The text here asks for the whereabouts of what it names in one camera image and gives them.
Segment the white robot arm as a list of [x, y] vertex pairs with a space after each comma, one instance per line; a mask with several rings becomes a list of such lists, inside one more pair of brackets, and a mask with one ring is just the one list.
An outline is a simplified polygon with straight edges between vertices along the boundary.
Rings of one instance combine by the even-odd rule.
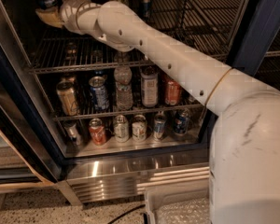
[[212, 224], [280, 224], [280, 91], [150, 27], [118, 1], [63, 0], [42, 22], [138, 49], [217, 115], [210, 146]]

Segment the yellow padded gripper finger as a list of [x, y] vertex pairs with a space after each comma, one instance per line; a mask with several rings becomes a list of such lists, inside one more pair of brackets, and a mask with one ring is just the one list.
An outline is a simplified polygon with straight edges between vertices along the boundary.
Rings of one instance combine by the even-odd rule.
[[37, 8], [35, 13], [45, 24], [56, 28], [63, 27], [63, 21], [60, 17], [59, 9], [57, 7], [50, 7], [47, 9]]

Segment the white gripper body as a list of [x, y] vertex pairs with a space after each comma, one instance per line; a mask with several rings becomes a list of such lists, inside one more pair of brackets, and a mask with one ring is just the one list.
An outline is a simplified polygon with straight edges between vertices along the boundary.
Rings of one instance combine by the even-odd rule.
[[68, 31], [79, 35], [91, 34], [91, 0], [66, 0], [60, 7], [60, 17]]

